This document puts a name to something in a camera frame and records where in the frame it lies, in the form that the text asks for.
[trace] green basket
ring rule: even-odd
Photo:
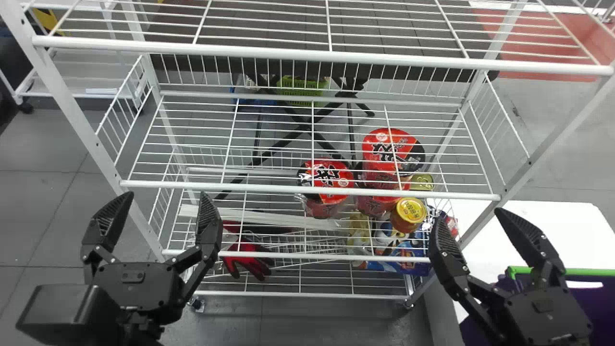
[[[322,91],[329,85],[329,79],[323,78],[320,81],[311,81],[301,78],[293,78],[293,76],[284,76],[277,82],[278,89],[276,92],[279,95],[292,96],[322,96]],[[294,106],[309,107],[309,101],[288,101]],[[314,106],[322,107],[323,102],[315,103]]]

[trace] white metal shelving unit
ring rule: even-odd
[[[116,4],[112,1],[84,2],[77,4],[74,8],[74,1],[72,0],[10,1],[19,4],[24,13],[29,13],[44,34],[49,32],[39,23],[32,11],[33,9],[55,10],[59,14],[69,10],[79,10],[92,14],[92,20],[100,16],[102,20],[99,22],[106,21],[109,28],[113,27],[110,11],[115,8]],[[49,48],[47,53],[54,61],[72,95],[78,99],[112,100],[115,98],[124,78],[139,56],[139,54],[126,52],[54,47]],[[6,78],[2,78],[2,81],[18,106],[23,103],[24,97],[52,97],[52,93],[47,89],[35,69],[32,69],[16,88],[13,88]],[[140,106],[138,100],[141,96],[131,93],[131,90],[128,89],[125,89],[124,94],[121,95],[123,98],[133,99],[135,101],[134,108]]]
[[[100,4],[76,0],[60,19],[56,30],[70,36],[36,36],[19,6],[0,14],[114,191],[157,189],[149,218],[136,204],[130,214],[158,259],[192,245],[200,193],[213,197],[223,218],[239,222],[249,241],[270,250],[222,251],[272,258],[273,275],[264,283],[246,274],[237,281],[219,266],[199,295],[403,299],[411,306],[434,275],[370,272],[352,263],[429,258],[377,256],[372,246],[355,245],[355,196],[416,196],[451,216],[449,199],[491,201],[461,235],[463,248],[615,83],[613,66],[600,63],[541,0],[117,0],[100,10],[112,28],[92,18],[93,7],[80,7],[90,3]],[[580,3],[571,6],[568,12],[588,15],[615,40]],[[41,54],[45,47],[138,54],[95,130],[58,67]],[[591,98],[528,150],[493,86],[498,71],[598,82]],[[277,82],[285,75],[311,94],[281,95]],[[315,89],[308,79],[327,83]],[[126,107],[133,88],[142,91],[142,121]],[[422,143],[421,170],[434,177],[432,191],[297,186],[305,161],[329,156],[354,167],[364,135],[380,127]],[[295,198],[332,191],[350,195],[335,220],[307,217]],[[280,227],[290,229],[269,231]],[[426,249],[424,239],[415,240]]]

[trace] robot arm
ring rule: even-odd
[[[522,217],[501,208],[495,214],[517,252],[533,268],[532,285],[511,293],[473,277],[445,221],[438,218],[429,258],[446,293],[466,309],[494,345],[588,345],[591,324],[566,286],[566,268],[553,245]]]
[[[193,247],[164,263],[121,262],[113,250],[133,197],[124,193],[91,218],[81,247],[85,284],[38,286],[17,329],[48,345],[157,345],[162,326],[181,318],[218,258],[220,214],[202,193]]]

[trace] yellow can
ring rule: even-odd
[[[400,199],[391,211],[391,225],[402,233],[412,233],[427,217],[425,204],[417,198]]]

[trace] caster wheel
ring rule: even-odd
[[[195,298],[192,299],[189,304],[193,309],[200,310],[203,307],[204,302],[202,299]]]
[[[137,118],[141,116],[141,113],[137,113],[138,109],[135,106],[130,107],[130,110],[132,110],[132,114],[137,115]]]
[[[404,309],[406,309],[406,311],[412,311],[412,309],[415,308],[415,305],[414,304],[410,304],[409,301],[407,301],[407,300],[404,300],[402,302],[402,306],[403,306]]]
[[[17,109],[24,112],[25,114],[32,114],[34,111],[34,106],[27,102],[23,102],[21,105],[17,106]]]

